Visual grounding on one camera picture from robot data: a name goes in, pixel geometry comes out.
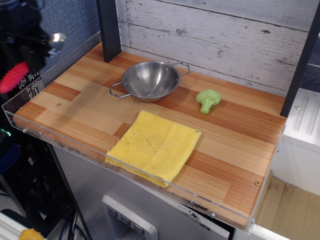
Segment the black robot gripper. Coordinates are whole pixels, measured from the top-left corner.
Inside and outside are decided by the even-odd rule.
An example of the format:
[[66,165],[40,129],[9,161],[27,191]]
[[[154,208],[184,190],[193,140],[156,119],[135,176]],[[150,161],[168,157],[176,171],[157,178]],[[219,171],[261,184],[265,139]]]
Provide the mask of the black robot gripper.
[[46,65],[45,58],[56,50],[55,37],[40,26],[44,6],[44,0],[0,2],[0,45],[13,65],[26,62],[32,73],[40,72]]

